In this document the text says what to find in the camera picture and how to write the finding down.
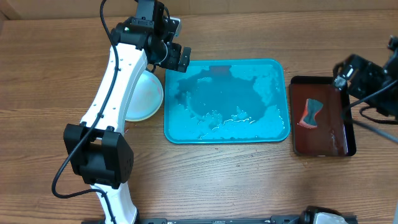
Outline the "red and grey sponge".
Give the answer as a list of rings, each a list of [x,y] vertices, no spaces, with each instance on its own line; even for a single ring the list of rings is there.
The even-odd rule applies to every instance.
[[[315,129],[318,124],[315,120],[316,115],[322,110],[323,103],[320,101],[308,98],[306,99],[303,115],[298,124],[307,129]]]

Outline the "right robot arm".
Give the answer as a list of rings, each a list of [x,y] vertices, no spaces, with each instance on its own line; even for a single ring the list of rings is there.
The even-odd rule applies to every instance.
[[[339,91],[355,97],[357,100],[344,106],[341,112],[343,121],[352,126],[354,124],[368,129],[394,143],[397,138],[385,131],[352,118],[351,109],[361,103],[367,106],[359,113],[374,108],[383,116],[397,117],[397,37],[389,39],[387,48],[392,55],[383,66],[352,54],[333,68],[332,85]]]

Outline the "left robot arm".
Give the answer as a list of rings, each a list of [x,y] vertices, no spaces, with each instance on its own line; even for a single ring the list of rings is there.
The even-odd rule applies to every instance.
[[[173,42],[181,29],[160,1],[139,0],[135,16],[105,32],[111,43],[109,61],[92,105],[79,124],[68,124],[63,140],[68,156],[55,174],[52,193],[68,164],[94,192],[104,210],[103,223],[138,223],[139,212],[128,187],[134,153],[124,138],[124,125],[134,89],[148,65],[186,72],[190,47]]]

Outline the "light blue plate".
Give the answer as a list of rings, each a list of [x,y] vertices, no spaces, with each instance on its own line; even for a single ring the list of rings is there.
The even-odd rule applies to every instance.
[[[160,80],[151,72],[144,71],[133,91],[126,114],[126,121],[142,121],[153,116],[164,99]]]

